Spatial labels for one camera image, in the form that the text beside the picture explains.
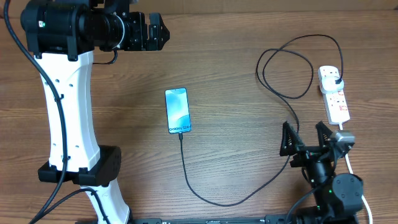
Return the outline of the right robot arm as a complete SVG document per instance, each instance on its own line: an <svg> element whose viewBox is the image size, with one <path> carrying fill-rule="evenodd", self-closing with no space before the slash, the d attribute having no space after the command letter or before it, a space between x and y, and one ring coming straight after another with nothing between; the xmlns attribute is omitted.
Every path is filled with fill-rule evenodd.
<svg viewBox="0 0 398 224"><path fill-rule="evenodd" d="M331 131L323 122L315 125L317 146L306 146L288 123L282 125L281 156L291 156L311 190L298 199L285 215L285 223L357 223L363 208L363 180L350 173L336 173L337 162L355 144L347 131Z"/></svg>

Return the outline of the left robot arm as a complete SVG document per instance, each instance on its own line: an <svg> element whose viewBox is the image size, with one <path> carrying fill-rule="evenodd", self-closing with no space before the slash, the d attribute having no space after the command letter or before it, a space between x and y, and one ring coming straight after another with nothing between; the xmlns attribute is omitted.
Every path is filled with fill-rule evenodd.
<svg viewBox="0 0 398 224"><path fill-rule="evenodd" d="M42 182L71 181L91 200L98 223L132 223L117 177L121 150L100 146L90 81L94 50L158 51L170 38L159 13L132 12L129 1L29 1L21 14L29 52L42 76L50 157Z"/></svg>

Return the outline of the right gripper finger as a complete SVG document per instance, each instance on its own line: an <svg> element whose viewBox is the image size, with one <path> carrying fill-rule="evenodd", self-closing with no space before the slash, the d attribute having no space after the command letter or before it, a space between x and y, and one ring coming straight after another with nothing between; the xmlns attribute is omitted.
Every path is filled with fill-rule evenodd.
<svg viewBox="0 0 398 224"><path fill-rule="evenodd" d="M280 156L293 156L304 149L305 145L298 132L292 125L285 121L282 125L282 140L280 145Z"/></svg>
<svg viewBox="0 0 398 224"><path fill-rule="evenodd" d="M318 122L315 125L318 134L318 143L319 146L324 148L327 147L330 143L330 136L333 131L331 131L322 121Z"/></svg>

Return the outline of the Samsung Galaxy smartphone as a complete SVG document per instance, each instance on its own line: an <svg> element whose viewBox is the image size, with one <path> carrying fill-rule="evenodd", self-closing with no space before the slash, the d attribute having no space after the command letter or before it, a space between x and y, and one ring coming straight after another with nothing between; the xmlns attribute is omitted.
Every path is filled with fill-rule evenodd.
<svg viewBox="0 0 398 224"><path fill-rule="evenodd" d="M167 124L170 134L186 133L192 130L186 88L165 90Z"/></svg>

